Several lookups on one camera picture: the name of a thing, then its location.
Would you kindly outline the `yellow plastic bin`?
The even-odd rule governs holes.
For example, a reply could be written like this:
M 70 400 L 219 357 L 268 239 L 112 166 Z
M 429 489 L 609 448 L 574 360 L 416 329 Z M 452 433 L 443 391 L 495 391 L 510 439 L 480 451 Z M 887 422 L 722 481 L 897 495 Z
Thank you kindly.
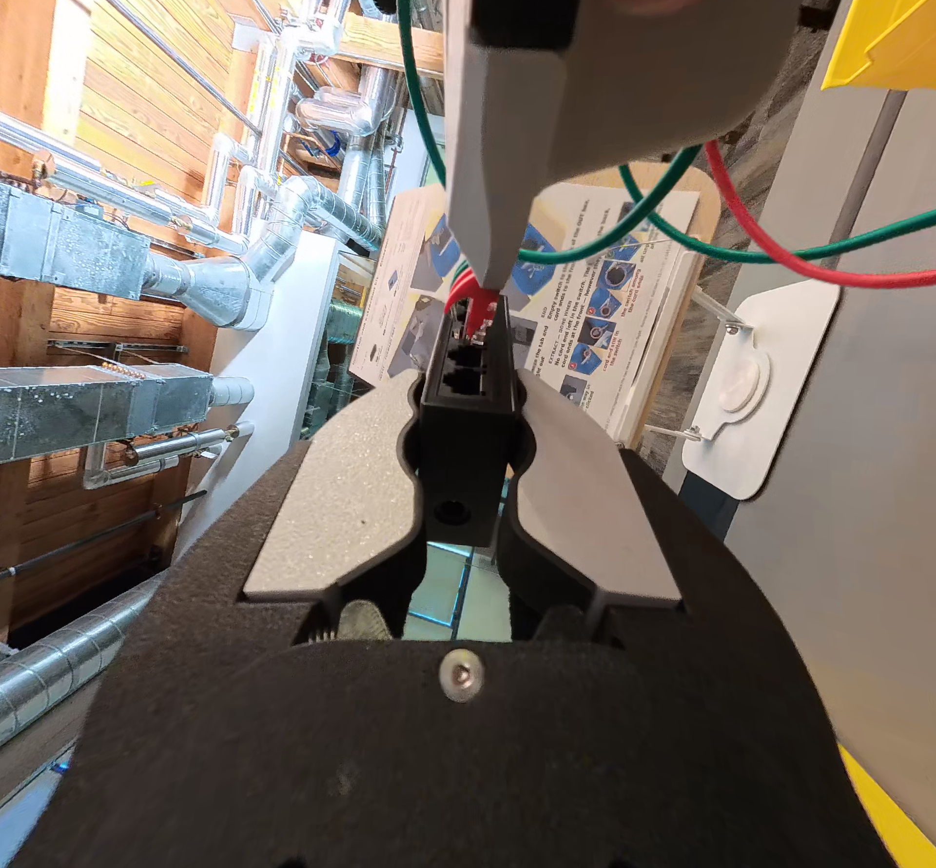
M 838 751 L 872 825 L 898 867 L 935 867 L 935 846 L 842 746 Z
M 852 0 L 822 88 L 935 89 L 935 0 Z

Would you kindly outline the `wooden ceiling beam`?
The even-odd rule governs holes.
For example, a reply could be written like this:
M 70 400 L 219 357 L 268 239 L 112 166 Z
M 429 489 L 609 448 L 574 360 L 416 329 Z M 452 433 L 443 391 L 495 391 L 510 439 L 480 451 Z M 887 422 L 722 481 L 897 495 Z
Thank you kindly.
M 336 57 L 348 62 L 403 71 L 399 26 L 392 21 L 370 19 L 353 12 L 345 15 Z M 421 77 L 444 79 L 442 33 L 412 28 L 416 71 Z

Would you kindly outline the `rectangular galvanised duct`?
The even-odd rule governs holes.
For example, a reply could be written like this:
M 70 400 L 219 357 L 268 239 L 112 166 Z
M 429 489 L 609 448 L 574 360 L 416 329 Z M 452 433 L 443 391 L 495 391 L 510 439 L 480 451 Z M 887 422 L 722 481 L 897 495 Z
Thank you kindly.
M 254 384 L 180 363 L 1 369 L 1 463 L 166 434 L 215 406 L 245 406 Z

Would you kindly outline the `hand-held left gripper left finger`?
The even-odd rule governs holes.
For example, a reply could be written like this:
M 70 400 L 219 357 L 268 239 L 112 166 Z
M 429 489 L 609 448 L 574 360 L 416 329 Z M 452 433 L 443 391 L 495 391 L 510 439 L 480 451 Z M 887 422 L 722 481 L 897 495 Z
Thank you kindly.
M 408 370 L 384 381 L 314 435 L 244 583 L 248 602 L 317 604 L 338 621 L 366 601 L 403 637 L 427 564 L 411 464 L 422 380 Z

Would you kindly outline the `cluster of silver insulated pipes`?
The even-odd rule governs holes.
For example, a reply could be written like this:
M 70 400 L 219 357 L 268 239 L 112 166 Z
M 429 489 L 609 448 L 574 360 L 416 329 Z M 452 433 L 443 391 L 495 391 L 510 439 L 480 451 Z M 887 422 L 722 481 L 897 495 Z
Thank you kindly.
M 231 253 L 246 250 L 250 221 L 257 194 L 274 194 L 273 166 L 281 134 L 287 133 L 287 105 L 298 64 L 316 59 L 326 50 L 336 50 L 345 19 L 365 21 L 347 13 L 351 0 L 302 0 L 300 14 L 276 29 L 268 74 L 268 88 L 256 98 L 265 101 L 260 139 L 253 147 L 218 134 L 206 172 L 203 203 L 192 217 L 173 218 L 188 240 L 218 246 Z M 374 0 L 362 0 L 364 11 L 379 20 Z M 338 240 L 357 242 L 369 252 L 379 249 L 386 227 L 386 201 L 382 146 L 378 141 L 395 97 L 396 76 L 380 66 L 361 70 L 356 92 L 323 86 L 310 98 L 300 99 L 295 108 L 298 125 L 306 130 L 345 134 L 344 165 L 340 189 L 331 193 L 311 178 L 314 202 L 311 213 L 334 229 Z

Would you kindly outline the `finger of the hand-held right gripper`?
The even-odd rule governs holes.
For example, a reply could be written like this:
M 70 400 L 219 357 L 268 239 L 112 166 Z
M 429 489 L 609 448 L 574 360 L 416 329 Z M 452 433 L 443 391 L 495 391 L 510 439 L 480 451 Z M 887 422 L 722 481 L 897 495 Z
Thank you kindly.
M 445 0 L 448 225 L 484 289 L 518 258 L 566 84 L 571 0 Z

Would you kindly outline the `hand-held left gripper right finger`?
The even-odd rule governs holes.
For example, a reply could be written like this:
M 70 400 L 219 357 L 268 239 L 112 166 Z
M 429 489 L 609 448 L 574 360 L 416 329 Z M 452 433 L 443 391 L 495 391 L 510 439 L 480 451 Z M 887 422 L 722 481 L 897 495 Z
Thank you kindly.
M 682 594 L 622 452 L 584 410 L 529 371 L 496 556 L 521 611 L 572 608 L 587 633 L 612 608 L 673 610 Z

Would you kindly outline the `large silver ventilation duct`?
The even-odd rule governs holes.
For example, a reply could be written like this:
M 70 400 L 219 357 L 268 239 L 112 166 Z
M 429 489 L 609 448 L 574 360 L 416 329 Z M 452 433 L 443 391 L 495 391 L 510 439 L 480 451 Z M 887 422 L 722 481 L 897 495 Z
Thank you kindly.
M 306 226 L 326 221 L 370 251 L 382 242 L 374 223 L 311 176 L 280 186 L 241 256 L 176 260 L 152 250 L 142 234 L 7 184 L 1 211 L 3 277 L 130 300 L 156 295 L 218 328 L 248 332 L 266 323 L 275 280 Z

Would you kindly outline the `white board stand base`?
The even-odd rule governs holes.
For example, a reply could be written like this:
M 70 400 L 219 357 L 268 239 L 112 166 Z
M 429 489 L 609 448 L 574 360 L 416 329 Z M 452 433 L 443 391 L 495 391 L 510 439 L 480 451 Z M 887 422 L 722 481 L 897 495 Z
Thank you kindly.
M 645 434 L 684 442 L 688 471 L 739 501 L 766 481 L 841 290 L 807 280 L 756 293 L 732 311 L 696 288 L 693 302 L 721 324 L 723 337 L 692 424 Z

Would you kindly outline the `long silver pipe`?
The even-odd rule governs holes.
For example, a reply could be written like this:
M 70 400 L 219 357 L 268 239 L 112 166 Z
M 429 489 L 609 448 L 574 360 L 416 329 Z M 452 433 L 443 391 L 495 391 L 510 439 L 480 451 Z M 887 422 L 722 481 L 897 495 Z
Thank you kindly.
M 1 114 L 1 139 L 33 156 L 33 174 L 42 184 L 103 202 L 161 227 L 173 227 L 190 242 L 236 256 L 248 249 L 244 234 L 219 230 L 216 218 L 209 217 L 204 208 L 151 184 L 124 183 L 97 160 L 6 113 Z

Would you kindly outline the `small chrome pipe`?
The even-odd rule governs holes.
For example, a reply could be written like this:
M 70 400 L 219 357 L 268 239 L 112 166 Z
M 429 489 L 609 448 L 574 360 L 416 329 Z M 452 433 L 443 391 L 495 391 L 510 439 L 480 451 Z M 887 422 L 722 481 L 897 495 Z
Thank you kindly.
M 226 444 L 249 438 L 253 433 L 254 423 L 243 419 L 225 428 L 191 432 L 140 447 L 132 446 L 129 450 L 136 453 L 135 463 L 114 468 L 105 465 L 108 443 L 94 443 L 84 450 L 81 487 L 93 491 L 155 475 L 175 468 L 185 457 L 222 449 Z

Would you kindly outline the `silver spiral air duct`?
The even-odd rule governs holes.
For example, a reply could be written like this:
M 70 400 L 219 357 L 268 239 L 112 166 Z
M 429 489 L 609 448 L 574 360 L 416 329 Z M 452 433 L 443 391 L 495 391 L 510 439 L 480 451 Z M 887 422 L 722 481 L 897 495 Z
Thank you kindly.
M 166 576 L 160 572 L 1 663 L 1 745 L 107 668 Z

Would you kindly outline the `black network switch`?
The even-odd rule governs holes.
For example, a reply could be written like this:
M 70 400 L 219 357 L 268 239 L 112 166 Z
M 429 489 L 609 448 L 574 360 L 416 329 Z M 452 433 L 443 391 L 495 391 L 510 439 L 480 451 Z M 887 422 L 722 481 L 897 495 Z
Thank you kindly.
M 515 445 L 521 386 L 507 298 L 484 333 L 464 333 L 466 311 L 447 313 L 418 406 L 417 478 L 430 543 L 489 546 Z

